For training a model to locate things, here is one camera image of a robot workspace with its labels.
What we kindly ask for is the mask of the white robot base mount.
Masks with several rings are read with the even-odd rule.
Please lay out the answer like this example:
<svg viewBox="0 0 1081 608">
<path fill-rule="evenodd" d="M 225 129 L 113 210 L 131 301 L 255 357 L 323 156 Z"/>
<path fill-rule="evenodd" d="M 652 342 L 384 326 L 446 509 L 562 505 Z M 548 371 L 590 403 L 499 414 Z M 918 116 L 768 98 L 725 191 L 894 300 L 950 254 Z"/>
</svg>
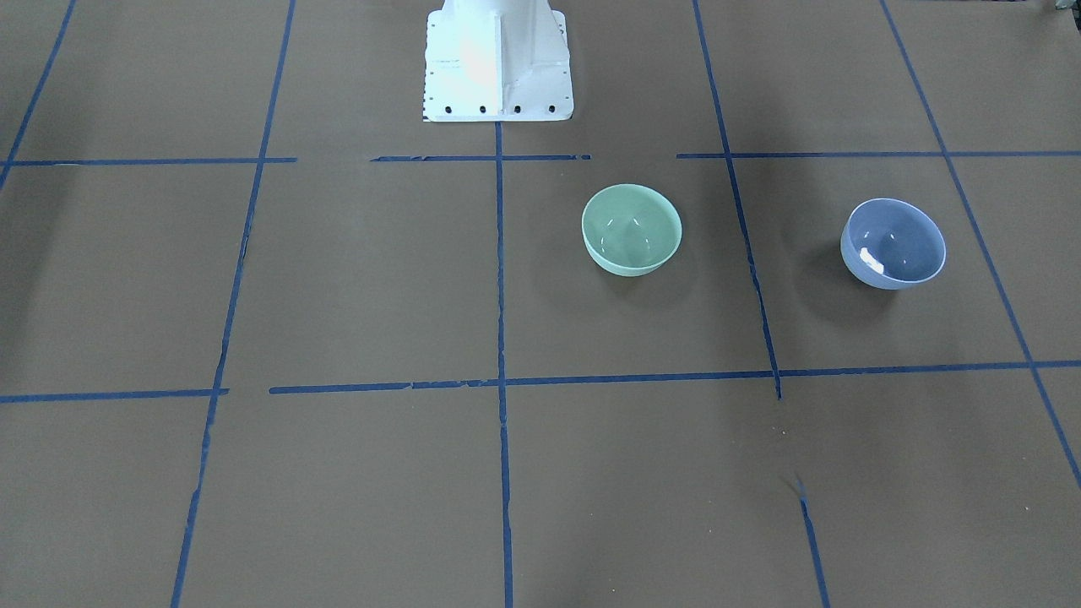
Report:
<svg viewBox="0 0 1081 608">
<path fill-rule="evenodd" d="M 568 19 L 548 1 L 445 1 L 426 19 L 422 119 L 568 121 Z"/>
</svg>

